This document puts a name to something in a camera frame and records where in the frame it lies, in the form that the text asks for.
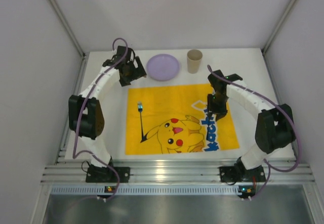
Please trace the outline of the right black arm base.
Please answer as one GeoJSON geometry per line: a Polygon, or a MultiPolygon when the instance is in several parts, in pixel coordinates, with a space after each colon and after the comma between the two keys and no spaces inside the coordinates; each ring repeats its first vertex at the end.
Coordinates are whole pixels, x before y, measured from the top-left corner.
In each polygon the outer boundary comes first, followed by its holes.
{"type": "Polygon", "coordinates": [[[236,183],[265,182],[266,177],[262,166],[246,170],[243,165],[219,167],[220,179],[222,183],[234,185],[236,183]]]}

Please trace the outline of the blue-headed fork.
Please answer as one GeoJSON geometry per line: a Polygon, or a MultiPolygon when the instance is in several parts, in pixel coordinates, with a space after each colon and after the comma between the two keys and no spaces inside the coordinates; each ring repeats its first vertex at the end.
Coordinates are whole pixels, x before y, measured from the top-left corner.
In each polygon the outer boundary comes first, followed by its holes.
{"type": "Polygon", "coordinates": [[[138,112],[140,113],[140,124],[141,124],[141,142],[144,141],[144,130],[143,130],[143,121],[142,121],[142,112],[143,112],[143,105],[141,102],[138,102],[138,112]]]}

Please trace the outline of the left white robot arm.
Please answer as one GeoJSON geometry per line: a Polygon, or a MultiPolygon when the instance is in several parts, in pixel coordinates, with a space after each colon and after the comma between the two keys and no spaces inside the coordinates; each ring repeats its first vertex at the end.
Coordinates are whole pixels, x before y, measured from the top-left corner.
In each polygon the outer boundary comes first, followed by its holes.
{"type": "Polygon", "coordinates": [[[122,87],[145,77],[146,72],[132,48],[118,46],[106,60],[95,79],[78,95],[68,100],[69,129],[75,133],[72,158],[87,153],[95,167],[107,167],[112,160],[101,136],[105,120],[100,102],[116,83],[122,87]]]}

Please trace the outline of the purple plastic plate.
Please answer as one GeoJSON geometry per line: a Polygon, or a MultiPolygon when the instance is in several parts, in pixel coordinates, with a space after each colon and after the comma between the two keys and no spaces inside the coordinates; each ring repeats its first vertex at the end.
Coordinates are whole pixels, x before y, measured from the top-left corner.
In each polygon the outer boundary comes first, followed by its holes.
{"type": "Polygon", "coordinates": [[[146,64],[147,75],[157,81],[169,81],[175,78],[179,71],[179,61],[169,54],[155,55],[146,64]]]}

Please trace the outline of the yellow Pikachu placemat cloth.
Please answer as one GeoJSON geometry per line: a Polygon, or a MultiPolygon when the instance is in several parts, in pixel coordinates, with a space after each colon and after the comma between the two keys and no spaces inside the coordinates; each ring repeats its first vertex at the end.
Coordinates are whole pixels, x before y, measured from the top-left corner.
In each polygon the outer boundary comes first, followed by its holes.
{"type": "Polygon", "coordinates": [[[207,117],[209,84],[131,88],[126,112],[126,155],[184,154],[236,150],[239,142],[230,113],[207,117]],[[143,105],[141,142],[138,102],[143,105]]]}

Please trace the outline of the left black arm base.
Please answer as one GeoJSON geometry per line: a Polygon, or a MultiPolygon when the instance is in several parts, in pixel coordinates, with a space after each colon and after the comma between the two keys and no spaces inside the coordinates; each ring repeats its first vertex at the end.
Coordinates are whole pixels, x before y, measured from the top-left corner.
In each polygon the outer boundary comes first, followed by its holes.
{"type": "MultiPolygon", "coordinates": [[[[129,167],[114,167],[112,162],[109,163],[111,167],[117,172],[120,183],[128,183],[130,179],[129,167]]],[[[113,170],[107,167],[97,167],[92,165],[89,161],[83,161],[81,170],[86,174],[86,183],[117,183],[117,175],[113,170]]]]}

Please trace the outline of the beige paper cup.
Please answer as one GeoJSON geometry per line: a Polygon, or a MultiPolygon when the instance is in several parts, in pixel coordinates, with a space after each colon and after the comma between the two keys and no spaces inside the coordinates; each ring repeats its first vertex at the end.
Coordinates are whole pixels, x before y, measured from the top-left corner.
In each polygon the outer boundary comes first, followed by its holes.
{"type": "Polygon", "coordinates": [[[191,74],[198,72],[203,54],[200,50],[192,49],[187,52],[187,70],[191,74]]]}

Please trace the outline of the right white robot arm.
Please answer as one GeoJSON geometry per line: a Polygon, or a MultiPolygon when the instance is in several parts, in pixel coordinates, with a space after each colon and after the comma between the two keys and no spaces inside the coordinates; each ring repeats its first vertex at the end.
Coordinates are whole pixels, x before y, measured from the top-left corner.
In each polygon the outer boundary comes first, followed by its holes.
{"type": "Polygon", "coordinates": [[[278,105],[264,95],[247,88],[237,74],[224,76],[221,70],[213,71],[208,66],[208,81],[214,92],[207,96],[207,117],[217,122],[227,113],[227,101],[239,103],[256,120],[255,143],[237,163],[244,170],[259,167],[274,151],[294,142],[296,131],[291,107],[278,105]]]}

